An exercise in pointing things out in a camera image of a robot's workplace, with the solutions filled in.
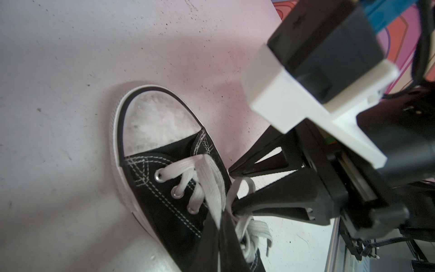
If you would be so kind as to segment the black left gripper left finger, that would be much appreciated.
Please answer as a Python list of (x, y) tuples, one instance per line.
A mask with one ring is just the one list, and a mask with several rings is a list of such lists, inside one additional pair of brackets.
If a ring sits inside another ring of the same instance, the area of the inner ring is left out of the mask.
[(210, 213), (207, 214), (191, 272), (217, 272), (219, 268), (219, 231)]

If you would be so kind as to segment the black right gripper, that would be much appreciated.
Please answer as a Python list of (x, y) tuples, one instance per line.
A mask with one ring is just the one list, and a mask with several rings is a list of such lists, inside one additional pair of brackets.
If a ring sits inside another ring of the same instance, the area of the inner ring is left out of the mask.
[[(303, 154), (311, 168), (302, 169)], [(319, 226), (340, 216), (350, 236), (361, 240), (381, 238), (410, 217), (404, 202), (365, 159), (338, 140), (328, 141), (309, 120), (286, 134), (268, 127), (228, 172), (236, 178), (295, 170), (235, 201), (233, 213)]]

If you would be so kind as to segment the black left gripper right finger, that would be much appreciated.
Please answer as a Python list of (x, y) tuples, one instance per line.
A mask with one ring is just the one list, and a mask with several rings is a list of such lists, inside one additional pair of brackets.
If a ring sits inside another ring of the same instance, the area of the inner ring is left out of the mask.
[(221, 272), (249, 272), (229, 212), (222, 214), (219, 230), (219, 253)]

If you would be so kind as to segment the black sneaker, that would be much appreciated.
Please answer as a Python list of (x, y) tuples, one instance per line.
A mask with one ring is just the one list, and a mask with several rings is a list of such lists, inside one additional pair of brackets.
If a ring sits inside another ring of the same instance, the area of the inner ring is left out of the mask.
[(135, 219), (171, 257), (190, 272), (210, 213), (218, 231), (229, 212), (250, 272), (265, 270), (259, 244), (273, 238), (265, 222), (235, 215), (241, 184), (232, 180), (206, 128), (170, 90), (145, 85), (126, 92), (111, 117), (111, 163), (121, 198)]

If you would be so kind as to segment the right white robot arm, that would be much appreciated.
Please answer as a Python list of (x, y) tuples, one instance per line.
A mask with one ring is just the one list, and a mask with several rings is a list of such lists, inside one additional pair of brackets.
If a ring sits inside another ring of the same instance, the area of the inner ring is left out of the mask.
[(369, 240), (394, 229), (435, 239), (435, 8), (417, 1), (421, 34), (411, 83), (377, 41), (411, 1), (299, 1), (242, 74), (250, 108), (269, 128), (230, 167), (234, 178), (285, 176), (231, 204), (236, 215), (328, 225)]

